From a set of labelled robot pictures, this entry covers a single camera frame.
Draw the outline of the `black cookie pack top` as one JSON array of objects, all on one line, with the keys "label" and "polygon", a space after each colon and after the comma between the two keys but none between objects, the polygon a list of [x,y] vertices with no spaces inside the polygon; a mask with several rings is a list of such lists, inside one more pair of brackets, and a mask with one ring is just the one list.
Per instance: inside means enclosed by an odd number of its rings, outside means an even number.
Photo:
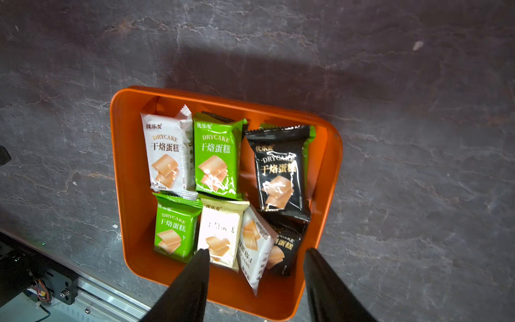
[{"label": "black cookie pack top", "polygon": [[311,127],[262,128],[245,137],[254,153],[260,211],[311,221],[304,157]]}]

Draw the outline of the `orange storage box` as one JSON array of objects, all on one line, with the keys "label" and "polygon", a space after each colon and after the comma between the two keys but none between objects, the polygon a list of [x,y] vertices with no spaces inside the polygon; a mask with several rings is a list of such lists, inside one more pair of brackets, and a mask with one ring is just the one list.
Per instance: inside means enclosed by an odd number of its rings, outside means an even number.
[{"label": "orange storage box", "polygon": [[292,319],[304,292],[304,254],[319,245],[337,186],[343,156],[339,132],[328,121],[304,111],[176,89],[133,86],[118,91],[111,100],[110,114],[123,254],[134,274],[166,286],[185,266],[154,251],[157,200],[150,187],[140,114],[148,109],[175,116],[183,106],[193,113],[208,111],[234,120],[246,119],[252,129],[263,123],[315,127],[316,138],[309,148],[307,183],[312,216],[291,275],[265,272],[258,292],[253,293],[241,272],[210,267],[209,301],[267,320]]}]

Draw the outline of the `green cookie pack hidden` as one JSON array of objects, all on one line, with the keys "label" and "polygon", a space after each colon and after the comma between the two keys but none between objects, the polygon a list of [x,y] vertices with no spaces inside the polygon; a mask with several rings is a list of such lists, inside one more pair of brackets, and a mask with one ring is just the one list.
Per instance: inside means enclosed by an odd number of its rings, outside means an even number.
[{"label": "green cookie pack hidden", "polygon": [[299,152],[302,154],[303,191],[308,199],[308,168],[309,146],[314,142],[317,134],[314,126],[293,125],[278,126],[273,123],[261,123],[259,130],[263,131],[267,143],[277,143],[281,152]]}]

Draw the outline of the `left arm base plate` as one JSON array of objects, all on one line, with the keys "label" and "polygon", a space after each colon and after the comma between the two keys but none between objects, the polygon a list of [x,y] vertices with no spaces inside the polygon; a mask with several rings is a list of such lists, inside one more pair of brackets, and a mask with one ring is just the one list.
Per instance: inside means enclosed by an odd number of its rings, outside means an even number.
[{"label": "left arm base plate", "polygon": [[79,275],[68,267],[1,233],[1,306],[29,289],[45,304],[75,302]]}]

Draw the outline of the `cream cookie pack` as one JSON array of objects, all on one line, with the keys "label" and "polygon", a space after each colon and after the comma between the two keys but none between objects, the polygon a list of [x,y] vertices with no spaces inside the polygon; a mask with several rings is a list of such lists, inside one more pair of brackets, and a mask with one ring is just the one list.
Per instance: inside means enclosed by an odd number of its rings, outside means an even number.
[{"label": "cream cookie pack", "polygon": [[210,263],[239,271],[237,251],[241,224],[249,201],[226,201],[201,197],[203,205],[198,232],[198,250],[208,250]]}]

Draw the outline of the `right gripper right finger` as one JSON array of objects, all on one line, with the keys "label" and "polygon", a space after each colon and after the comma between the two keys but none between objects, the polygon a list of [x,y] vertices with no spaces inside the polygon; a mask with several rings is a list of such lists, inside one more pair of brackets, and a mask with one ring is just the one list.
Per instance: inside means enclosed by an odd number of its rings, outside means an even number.
[{"label": "right gripper right finger", "polygon": [[306,251],[303,270],[313,321],[376,322],[315,248]]}]

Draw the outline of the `green cookie pack top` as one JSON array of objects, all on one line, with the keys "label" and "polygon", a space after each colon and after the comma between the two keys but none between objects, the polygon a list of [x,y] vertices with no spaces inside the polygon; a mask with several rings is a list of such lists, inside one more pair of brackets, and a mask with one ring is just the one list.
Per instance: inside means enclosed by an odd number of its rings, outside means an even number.
[{"label": "green cookie pack top", "polygon": [[194,174],[196,190],[241,201],[239,188],[242,127],[246,119],[223,123],[208,115],[194,116]]}]

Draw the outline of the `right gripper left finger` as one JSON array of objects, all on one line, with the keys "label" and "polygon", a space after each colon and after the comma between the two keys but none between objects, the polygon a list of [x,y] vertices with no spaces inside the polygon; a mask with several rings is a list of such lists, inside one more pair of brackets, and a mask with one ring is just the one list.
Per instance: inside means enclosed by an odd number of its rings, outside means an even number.
[{"label": "right gripper left finger", "polygon": [[209,251],[198,251],[142,321],[203,321],[209,286]]}]

